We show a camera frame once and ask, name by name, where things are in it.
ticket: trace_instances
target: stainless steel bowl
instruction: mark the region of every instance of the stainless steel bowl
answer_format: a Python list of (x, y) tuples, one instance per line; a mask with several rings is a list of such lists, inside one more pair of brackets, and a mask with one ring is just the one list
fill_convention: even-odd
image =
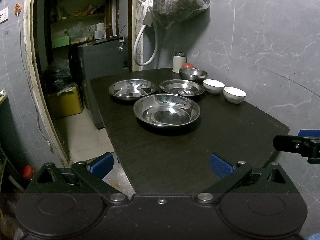
[(155, 92), (157, 86), (144, 79), (127, 79), (112, 84), (109, 94), (123, 101), (135, 101)]
[(171, 79), (160, 83), (162, 91), (178, 96), (193, 97), (201, 95), (204, 87), (188, 80)]
[(135, 102), (133, 111), (141, 121), (158, 128), (185, 126), (200, 115), (196, 102), (172, 94), (143, 97)]
[(179, 76), (185, 80), (201, 83), (207, 78), (208, 73), (197, 68), (181, 68), (179, 69)]

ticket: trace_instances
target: doorway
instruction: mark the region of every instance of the doorway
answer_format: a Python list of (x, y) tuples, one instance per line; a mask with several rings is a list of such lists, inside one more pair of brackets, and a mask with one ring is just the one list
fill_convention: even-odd
[(36, 71), (69, 165), (113, 151), (103, 123), (97, 120), (89, 80), (129, 71), (128, 3), (121, 4), (119, 0), (34, 0)]

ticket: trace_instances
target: white thermos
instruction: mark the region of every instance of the white thermos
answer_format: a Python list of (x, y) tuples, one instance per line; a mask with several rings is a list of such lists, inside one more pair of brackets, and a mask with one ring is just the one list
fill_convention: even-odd
[(175, 52), (173, 55), (172, 71), (179, 73), (179, 69), (187, 62), (187, 56), (184, 52)]

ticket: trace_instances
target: stainless steel plate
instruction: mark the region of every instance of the stainless steel plate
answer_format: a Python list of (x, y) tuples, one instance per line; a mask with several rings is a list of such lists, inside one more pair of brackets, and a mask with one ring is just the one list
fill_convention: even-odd
[(171, 79), (160, 83), (159, 87), (162, 91), (174, 95), (192, 97), (201, 95), (204, 87), (188, 80)]
[(200, 107), (189, 98), (172, 94), (155, 94), (135, 102), (136, 117), (155, 127), (180, 127), (195, 121)]
[(135, 101), (152, 94), (157, 86), (144, 79), (127, 79), (112, 84), (109, 94), (123, 101)]

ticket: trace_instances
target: white cable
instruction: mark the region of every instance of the white cable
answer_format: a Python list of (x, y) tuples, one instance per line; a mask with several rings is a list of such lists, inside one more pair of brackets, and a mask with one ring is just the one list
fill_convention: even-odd
[(34, 106), (35, 106), (35, 108), (36, 108), (36, 117), (37, 117), (38, 130), (39, 130), (39, 132), (41, 133), (41, 135), (43, 136), (43, 138), (47, 141), (48, 146), (51, 147), (49, 140), (46, 138), (46, 136), (42, 133), (42, 131), (41, 131), (41, 129), (40, 129), (38, 108), (37, 108), (36, 102), (35, 102), (35, 100), (34, 100), (34, 98), (33, 98), (33, 96), (32, 96), (32, 92), (31, 92), (32, 90), (31, 90), (30, 81), (29, 81), (29, 78), (28, 78), (27, 72), (26, 72), (26, 70), (25, 70), (24, 63), (23, 63), (22, 45), (21, 45), (21, 29), (20, 29), (20, 22), (19, 22), (19, 13), (17, 13), (17, 17), (18, 17), (18, 25), (19, 25), (19, 37), (20, 37), (20, 40), (19, 40), (19, 42), (20, 42), (20, 56), (21, 56), (23, 71), (24, 71), (24, 73), (25, 73), (25, 75), (26, 75), (26, 79), (27, 79), (27, 83), (28, 83), (28, 87), (29, 87), (30, 96), (31, 96), (31, 99), (32, 99), (32, 101), (33, 101), (33, 104), (34, 104)]
[(119, 35), (121, 34), (121, 32), (123, 31), (124, 27), (126, 27), (127, 24), (128, 24), (128, 23), (126, 23), (126, 24), (123, 26), (123, 28), (122, 28), (121, 31), (119, 32)]
[(124, 36), (125, 36), (125, 32), (127, 31), (127, 29), (128, 29), (128, 25), (127, 25), (126, 29), (124, 30), (124, 34), (123, 34), (123, 38), (122, 38), (122, 44), (119, 47), (119, 50), (123, 50), (122, 47), (123, 47), (123, 44), (124, 44)]
[(142, 28), (141, 28), (141, 30), (139, 31), (139, 34), (138, 34), (138, 36), (137, 36), (137, 39), (136, 39), (136, 41), (135, 41), (135, 43), (134, 43), (134, 47), (133, 47), (133, 60), (134, 60), (134, 62), (135, 62), (137, 65), (139, 65), (140, 67), (143, 67), (143, 66), (146, 66), (146, 65), (150, 64), (150, 62), (155, 58), (155, 56), (156, 56), (156, 54), (157, 54), (157, 51), (158, 51), (158, 28), (157, 28), (156, 20), (153, 20), (152, 23), (153, 23), (153, 28), (154, 28), (154, 31), (155, 31), (155, 50), (154, 50), (151, 58), (150, 58), (147, 62), (145, 62), (145, 63), (142, 63), (142, 62), (141, 62), (141, 63), (140, 63), (140, 62), (138, 61), (138, 59), (137, 59), (137, 48), (138, 48), (138, 44), (139, 44), (140, 38), (141, 38), (141, 36), (142, 36), (142, 34), (143, 34), (143, 31), (144, 31), (144, 29), (146, 28), (146, 25), (144, 25), (144, 24), (142, 25)]

